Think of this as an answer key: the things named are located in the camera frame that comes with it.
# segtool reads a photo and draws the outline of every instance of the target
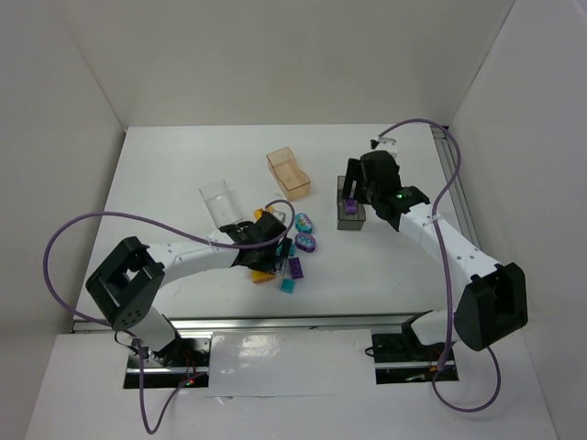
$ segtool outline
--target yellow object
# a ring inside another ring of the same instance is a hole
[[[259,272],[258,270],[252,270],[250,272],[250,276],[255,284],[261,284],[262,282],[267,282],[275,279],[274,273]]]
[[[259,208],[259,209],[256,209],[255,210],[255,220],[259,220],[260,219],[263,211],[264,211],[263,208]],[[270,206],[269,208],[267,208],[267,212],[268,213],[273,214],[273,211],[275,211],[275,210],[273,209],[272,206]]]
[[[310,193],[310,178],[300,170],[289,147],[269,153],[267,161],[271,174],[287,200],[295,200]]]

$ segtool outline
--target white table surface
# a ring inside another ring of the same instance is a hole
[[[484,412],[453,412],[437,400],[429,383],[375,385],[371,359],[371,364],[356,367],[373,374],[362,390],[233,399],[215,397],[223,394],[216,393],[213,382],[208,389],[182,390],[160,431],[151,437],[140,420],[138,392],[122,388],[127,350],[115,344],[111,334],[59,335],[26,439],[556,440],[521,332],[493,347],[502,365],[503,387]],[[362,354],[364,346],[355,348]],[[325,364],[330,357],[320,353],[316,350],[306,361],[315,363],[316,371],[331,368],[324,380],[353,381],[346,369]],[[478,406],[493,393],[492,361],[487,352],[475,353],[462,344],[455,346],[455,354],[460,380],[439,388],[450,402]],[[291,374],[297,373],[291,368]],[[170,392],[146,390],[151,426]]]
[[[226,180],[245,218],[282,193],[265,155],[290,147],[312,180],[310,195],[293,202],[316,225],[318,251],[298,252],[305,279],[293,295],[278,281],[255,285],[245,268],[212,270],[165,286],[154,305],[170,318],[259,317],[333,314],[400,314],[442,308],[440,267],[409,239],[397,234],[367,207],[360,232],[337,231],[337,176],[348,158],[368,151],[385,125],[132,127],[122,149],[106,210],[145,215],[197,235],[214,223],[198,188]],[[403,184],[430,199],[446,180],[426,125],[393,132]],[[439,212],[456,226],[450,197]],[[124,237],[147,244],[181,240],[141,223],[104,218],[87,276]],[[100,316],[83,289],[78,309]]]

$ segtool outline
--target purple toy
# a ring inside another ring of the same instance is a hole
[[[293,240],[295,246],[298,249],[302,249],[303,252],[314,252],[316,250],[316,239],[313,238],[309,234],[304,234],[300,232],[299,234],[295,235],[295,239]]]
[[[304,277],[302,272],[302,263],[298,257],[290,258],[289,261],[290,273],[292,274],[292,280],[299,280]]]
[[[357,213],[357,201],[353,199],[345,199],[345,214],[356,214]]]

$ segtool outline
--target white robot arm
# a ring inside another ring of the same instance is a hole
[[[152,306],[157,291],[172,281],[211,269],[246,266],[274,272],[287,259],[290,238],[263,247],[241,245],[262,245],[285,230],[275,216],[263,212],[254,224],[228,225],[206,236],[210,244],[185,240],[150,247],[135,236],[128,237],[113,249],[85,286],[114,330],[140,338],[159,358],[173,359],[179,354],[181,338]]]
[[[432,205],[416,187],[404,187],[399,166],[384,150],[349,159],[343,199],[370,204],[375,213],[396,231],[412,238],[443,266],[434,220],[443,236],[452,281],[453,341],[461,340],[480,351],[527,323],[526,280],[514,263],[502,266],[452,227],[442,217],[433,218]],[[403,326],[417,344],[445,342],[448,311],[417,316]]]

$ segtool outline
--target purple cable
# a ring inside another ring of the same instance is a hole
[[[126,214],[126,213],[117,213],[117,212],[112,212],[112,211],[103,211],[103,212],[95,212],[95,213],[88,213],[88,214],[78,215],[77,217],[73,218],[72,220],[70,220],[69,222],[67,222],[65,225],[63,225],[62,227],[60,227],[59,229],[57,229],[57,231],[55,231],[55,233],[49,239],[49,242],[47,243],[47,246],[45,247],[45,252],[43,253],[43,278],[45,279],[45,284],[47,285],[47,289],[49,289],[50,294],[53,296],[53,298],[55,299],[55,301],[61,307],[63,307],[65,310],[67,310],[71,314],[74,314],[76,316],[79,316],[80,318],[85,319],[86,321],[89,321],[89,322],[92,322],[92,323],[97,323],[97,324],[100,324],[100,325],[108,325],[108,322],[106,321],[106,319],[97,319],[97,318],[94,318],[94,317],[92,317],[92,316],[90,316],[88,314],[85,314],[85,313],[82,313],[82,312],[78,312],[77,310],[75,310],[75,308],[71,307],[68,303],[66,303],[59,296],[59,294],[57,293],[57,291],[53,287],[53,283],[51,282],[50,275],[49,275],[49,257],[50,257],[50,252],[51,252],[51,248],[55,244],[55,241],[57,240],[57,238],[67,228],[69,228],[70,226],[75,225],[78,222],[81,222],[82,220],[85,220],[86,218],[107,217],[107,216],[109,216],[109,217],[122,217],[122,218],[128,218],[130,220],[137,220],[139,222],[147,223],[149,225],[158,226],[158,227],[160,227],[162,229],[165,229],[165,230],[167,230],[169,232],[173,232],[174,234],[177,234],[178,236],[189,238],[189,239],[191,239],[193,241],[197,241],[198,243],[202,243],[204,245],[211,245],[211,246],[215,246],[217,248],[228,248],[228,249],[256,249],[256,248],[263,248],[265,246],[272,245],[273,243],[276,243],[277,241],[279,241],[283,237],[287,236],[287,233],[290,232],[290,230],[292,229],[292,227],[294,227],[294,222],[295,222],[295,209],[294,209],[294,206],[290,202],[288,202],[287,200],[278,199],[278,200],[274,200],[271,203],[268,203],[265,207],[268,208],[269,206],[272,206],[274,204],[279,204],[279,203],[281,203],[281,204],[287,204],[290,207],[290,209],[292,211],[292,218],[290,220],[290,224],[285,228],[285,231],[283,231],[281,234],[279,234],[276,238],[273,238],[273,239],[271,239],[269,241],[266,241],[264,243],[257,243],[257,244],[254,244],[254,245],[227,245],[227,244],[224,244],[224,243],[209,242],[205,238],[201,238],[199,236],[193,236],[192,234],[188,234],[187,232],[180,231],[179,229],[176,229],[175,227],[172,227],[172,226],[169,226],[169,225],[165,225],[164,223],[158,222],[157,220],[151,220],[150,218],[142,217],[140,215]],[[153,434],[155,434],[157,432],[157,430],[161,426],[161,421],[163,420],[163,415],[165,415],[165,411],[167,410],[167,407],[171,403],[173,397],[175,397],[175,394],[177,394],[183,388],[183,386],[189,380],[193,379],[195,376],[192,376],[189,379],[182,380],[179,383],[179,385],[177,386],[177,388],[172,392],[172,394],[170,394],[169,398],[167,399],[167,401],[163,405],[163,409],[161,410],[161,414],[159,415],[159,420],[157,421],[157,424],[155,425],[155,428],[150,429],[150,427],[149,427],[149,421],[147,420],[147,412],[145,411],[145,396],[144,396],[145,377],[144,377],[144,357],[143,357],[143,350],[142,350],[142,346],[140,344],[140,341],[137,338],[134,339],[134,341],[135,341],[135,344],[137,345],[137,348],[138,348],[138,400],[139,400],[139,403],[140,403],[140,415],[142,417],[143,424],[145,425],[145,430],[150,435],[153,435]]]
[[[294,209],[294,206],[290,202],[288,202],[287,200],[278,199],[278,200],[274,200],[273,202],[267,204],[267,206],[265,206],[265,207],[268,208],[269,206],[272,206],[274,204],[287,204],[290,207],[290,209],[292,210],[292,218],[290,220],[290,224],[285,228],[285,231],[283,231],[281,234],[279,234],[276,238],[273,238],[273,239],[271,239],[269,241],[266,241],[265,243],[257,243],[257,244],[254,244],[254,245],[227,245],[227,244],[224,244],[224,243],[216,243],[214,241],[213,242],[209,242],[205,238],[201,238],[199,236],[193,236],[192,234],[188,234],[187,232],[180,231],[179,229],[176,229],[173,226],[165,225],[164,223],[158,222],[157,220],[151,220],[150,218],[142,217],[140,215],[126,214],[126,213],[117,213],[117,212],[114,212],[114,211],[102,211],[102,212],[95,212],[95,213],[88,213],[88,214],[78,215],[77,217],[73,218],[72,220],[70,220],[69,222],[67,222],[65,225],[63,225],[62,227],[60,227],[59,229],[57,229],[57,231],[55,231],[55,233],[51,236],[51,238],[49,239],[49,242],[47,243],[47,246],[45,247],[45,252],[43,254],[43,278],[45,279],[45,284],[47,285],[47,289],[49,289],[49,292],[53,296],[53,298],[55,299],[55,301],[61,307],[63,307],[65,310],[67,310],[69,313],[74,314],[76,316],[79,316],[80,318],[83,318],[84,320],[86,320],[88,322],[91,322],[91,323],[97,323],[97,324],[100,324],[100,325],[108,325],[108,322],[106,321],[106,319],[94,318],[94,317],[92,317],[92,316],[90,316],[88,314],[85,314],[85,313],[82,313],[82,312],[78,312],[77,310],[75,310],[73,307],[71,307],[68,303],[66,303],[59,296],[59,294],[57,293],[57,291],[53,287],[53,283],[51,282],[50,275],[49,275],[49,257],[50,257],[50,252],[51,252],[51,248],[55,244],[55,241],[57,240],[57,238],[67,228],[69,228],[70,226],[75,225],[78,222],[81,222],[82,220],[85,220],[86,218],[92,218],[92,217],[122,217],[122,218],[128,218],[130,220],[137,220],[138,222],[143,222],[143,223],[147,223],[149,225],[160,227],[161,229],[165,229],[165,230],[167,230],[169,232],[173,232],[174,234],[177,234],[178,236],[189,238],[189,239],[191,239],[193,241],[197,241],[198,243],[202,243],[204,245],[211,245],[211,246],[214,246],[214,247],[217,247],[217,248],[228,248],[228,249],[256,249],[256,248],[263,248],[265,246],[272,245],[273,243],[276,243],[277,241],[279,241],[283,237],[287,236],[287,233],[290,232],[290,230],[292,229],[292,227],[294,227],[294,222],[295,222],[295,209]]]
[[[201,374],[204,374],[204,373],[199,373],[199,374],[196,373],[191,378],[184,379],[179,383],[177,388],[175,390],[173,390],[173,392],[169,395],[169,397],[167,398],[167,401],[165,401],[165,404],[163,405],[163,409],[161,410],[161,413],[159,414],[159,420],[157,421],[157,424],[155,425],[155,427],[153,429],[150,429],[149,420],[147,420],[147,410],[145,410],[145,371],[144,371],[145,358],[143,356],[143,347],[140,344],[140,341],[138,339],[134,339],[134,343],[137,346],[137,351],[138,351],[138,402],[140,404],[140,417],[143,419],[143,425],[145,426],[145,431],[147,431],[147,434],[153,435],[159,430],[159,427],[161,426],[161,422],[163,421],[163,416],[165,415],[165,412],[167,411],[167,407],[172,402],[173,397],[175,397],[175,394],[177,394],[185,386],[185,384],[187,382],[189,382],[193,378],[196,378],[197,376],[200,376]]]
[[[457,155],[457,163],[455,164],[454,172],[450,176],[449,181],[447,181],[447,184],[442,188],[442,190],[440,190],[437,198],[432,203],[432,219],[433,219],[432,224],[434,225],[434,230],[437,234],[438,245],[440,246],[440,255],[442,257],[442,268],[444,270],[444,279],[445,279],[445,284],[446,284],[446,288],[447,288],[447,314],[448,314],[448,316],[447,316],[447,340],[445,342],[444,350],[442,351],[442,355],[440,356],[440,359],[438,360],[438,363],[437,363],[437,373],[434,375],[434,378],[432,379],[432,388],[434,389],[434,393],[437,395],[437,397],[440,399],[440,401],[443,402],[445,405],[447,405],[449,408],[451,408],[455,411],[460,411],[462,413],[476,413],[478,411],[484,410],[485,408],[489,407],[493,402],[495,402],[495,399],[497,399],[497,396],[499,395],[499,391],[502,388],[502,375],[501,375],[501,371],[499,369],[499,363],[497,362],[497,357],[495,357],[495,354],[493,353],[493,351],[489,347],[487,347],[487,350],[489,351],[489,353],[492,356],[493,363],[495,364],[495,371],[497,372],[497,385],[495,387],[495,392],[493,393],[492,398],[489,401],[487,401],[484,405],[479,406],[477,408],[459,408],[459,407],[445,401],[444,398],[438,392],[437,385],[436,385],[437,376],[444,369],[444,367],[447,363],[447,360],[449,359],[450,350],[452,349],[452,346],[453,346],[453,344],[452,344],[452,326],[453,326],[452,279],[450,277],[449,255],[447,253],[447,247],[445,245],[444,237],[442,236],[442,231],[440,231],[440,226],[438,225],[438,221],[437,221],[437,210],[438,210],[438,205],[440,204],[440,200],[447,193],[447,191],[449,190],[450,186],[454,183],[454,181],[457,180],[457,177],[459,177],[460,163],[461,163],[460,146],[459,146],[459,142],[457,142],[457,139],[455,139],[455,137],[452,136],[452,133],[450,133],[441,124],[439,124],[438,122],[432,121],[430,119],[423,119],[423,118],[419,118],[419,117],[414,118],[414,119],[406,119],[405,121],[398,122],[397,124],[390,126],[389,128],[387,128],[386,130],[383,130],[383,132],[381,132],[379,134],[379,138],[384,137],[390,131],[393,131],[398,127],[405,126],[406,124],[413,124],[413,123],[429,124],[432,127],[438,128],[450,140],[450,142],[454,146],[455,153]]]

